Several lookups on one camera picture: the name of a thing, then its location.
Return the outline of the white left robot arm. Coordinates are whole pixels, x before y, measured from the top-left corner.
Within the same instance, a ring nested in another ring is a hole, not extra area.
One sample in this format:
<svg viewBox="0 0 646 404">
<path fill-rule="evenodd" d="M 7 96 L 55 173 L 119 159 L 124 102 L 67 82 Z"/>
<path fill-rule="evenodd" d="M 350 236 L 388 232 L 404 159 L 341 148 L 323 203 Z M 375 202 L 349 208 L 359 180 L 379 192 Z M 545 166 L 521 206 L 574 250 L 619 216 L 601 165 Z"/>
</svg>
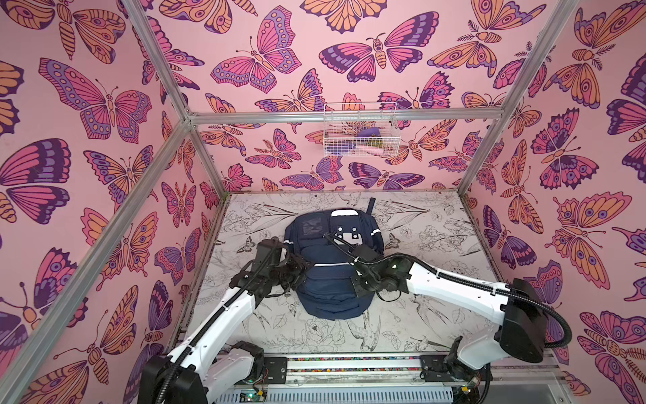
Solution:
<svg viewBox="0 0 646 404">
<path fill-rule="evenodd" d="M 145 364 L 136 396 L 139 403 L 213 403 L 240 380 L 257 380 L 259 348 L 233 348 L 217 356 L 232 333 L 256 310 L 272 289 L 295 290 L 314 267 L 289 252 L 276 237 L 259 243 L 256 257 L 230 280 L 223 299 L 183 343 Z"/>
</svg>

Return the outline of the green circuit board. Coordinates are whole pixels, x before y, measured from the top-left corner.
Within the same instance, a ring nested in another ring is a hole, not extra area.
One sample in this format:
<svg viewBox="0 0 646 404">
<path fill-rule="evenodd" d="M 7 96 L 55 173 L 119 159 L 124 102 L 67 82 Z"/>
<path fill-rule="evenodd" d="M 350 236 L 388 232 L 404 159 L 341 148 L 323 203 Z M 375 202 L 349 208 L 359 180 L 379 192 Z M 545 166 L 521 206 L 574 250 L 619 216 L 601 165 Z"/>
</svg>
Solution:
<svg viewBox="0 0 646 404">
<path fill-rule="evenodd" d="M 256 403 L 266 402 L 267 392 L 265 390 L 248 390 L 241 391 L 239 402 L 240 403 Z"/>
</svg>

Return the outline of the purple item in basket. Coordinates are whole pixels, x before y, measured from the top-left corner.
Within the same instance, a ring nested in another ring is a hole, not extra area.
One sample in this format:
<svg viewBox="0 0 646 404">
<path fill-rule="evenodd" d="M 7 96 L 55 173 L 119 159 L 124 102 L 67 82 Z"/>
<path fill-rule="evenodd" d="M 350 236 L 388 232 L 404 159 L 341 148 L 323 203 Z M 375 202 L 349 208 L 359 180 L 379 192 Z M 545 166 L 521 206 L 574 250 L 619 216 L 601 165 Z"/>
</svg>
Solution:
<svg viewBox="0 0 646 404">
<path fill-rule="evenodd" d="M 361 130 L 356 134 L 356 138 L 380 138 L 381 132 L 378 127 L 370 127 Z"/>
</svg>

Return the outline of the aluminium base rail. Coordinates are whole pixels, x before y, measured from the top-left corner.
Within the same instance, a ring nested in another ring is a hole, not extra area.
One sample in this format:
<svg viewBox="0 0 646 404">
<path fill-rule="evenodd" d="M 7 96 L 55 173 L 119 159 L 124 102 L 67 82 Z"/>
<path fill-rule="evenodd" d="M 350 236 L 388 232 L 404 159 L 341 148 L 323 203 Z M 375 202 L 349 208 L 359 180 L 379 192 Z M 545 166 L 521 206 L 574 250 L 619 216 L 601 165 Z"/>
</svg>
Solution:
<svg viewBox="0 0 646 404">
<path fill-rule="evenodd" d="M 477 384 L 435 372 L 443 353 L 261 355 L 257 380 L 240 380 L 213 403 L 240 403 L 241 391 L 265 390 L 256 403 L 572 403 L 556 365 L 501 360 Z"/>
</svg>

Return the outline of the pink item in basket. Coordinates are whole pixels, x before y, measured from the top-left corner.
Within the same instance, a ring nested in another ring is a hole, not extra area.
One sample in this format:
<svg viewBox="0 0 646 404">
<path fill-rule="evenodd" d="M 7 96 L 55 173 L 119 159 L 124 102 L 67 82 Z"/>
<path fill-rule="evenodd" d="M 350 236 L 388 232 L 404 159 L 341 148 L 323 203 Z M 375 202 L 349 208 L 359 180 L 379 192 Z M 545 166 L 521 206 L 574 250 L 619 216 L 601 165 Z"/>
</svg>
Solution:
<svg viewBox="0 0 646 404">
<path fill-rule="evenodd" d="M 356 156 L 381 157 L 385 153 L 385 149 L 383 149 L 381 147 L 376 147 L 376 146 L 358 145 L 358 146 L 355 146 L 355 149 L 354 149 L 353 153 Z"/>
</svg>

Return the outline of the navy blue backpack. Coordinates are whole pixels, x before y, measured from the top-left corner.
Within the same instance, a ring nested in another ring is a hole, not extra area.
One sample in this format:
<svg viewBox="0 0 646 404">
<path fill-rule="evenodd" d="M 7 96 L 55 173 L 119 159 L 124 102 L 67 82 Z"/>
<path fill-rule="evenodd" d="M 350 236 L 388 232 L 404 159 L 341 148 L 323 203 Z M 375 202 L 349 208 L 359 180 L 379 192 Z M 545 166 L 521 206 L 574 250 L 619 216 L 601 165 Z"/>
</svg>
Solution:
<svg viewBox="0 0 646 404">
<path fill-rule="evenodd" d="M 345 252 L 351 246 L 364 245 L 379 256 L 384 254 L 384 239 L 372 216 L 374 204 L 371 198 L 365 211 L 339 208 L 306 213 L 285 229 L 284 244 L 289 252 L 314 264 L 296 288 L 300 303 L 311 316 L 348 320 L 370 307 L 374 293 L 357 295 L 352 282 L 357 271 Z"/>
</svg>

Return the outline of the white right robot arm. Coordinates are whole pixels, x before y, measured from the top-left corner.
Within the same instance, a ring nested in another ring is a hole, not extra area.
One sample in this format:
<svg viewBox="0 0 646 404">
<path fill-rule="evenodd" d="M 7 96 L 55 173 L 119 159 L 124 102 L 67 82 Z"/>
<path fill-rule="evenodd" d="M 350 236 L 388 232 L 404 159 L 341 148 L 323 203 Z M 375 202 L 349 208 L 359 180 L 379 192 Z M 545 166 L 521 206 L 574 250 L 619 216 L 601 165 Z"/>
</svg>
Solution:
<svg viewBox="0 0 646 404">
<path fill-rule="evenodd" d="M 383 256 L 363 244 L 351 244 L 334 234 L 324 235 L 353 267 L 358 296 L 382 291 L 428 296 L 460 306 L 490 322 L 486 330 L 454 339 L 437 373 L 477 384 L 481 370 L 514 358 L 536 364 L 546 349 L 567 347 L 573 333 L 552 306 L 543 303 L 533 286 L 522 279 L 511 284 L 470 278 L 428 264 L 410 254 Z"/>
</svg>

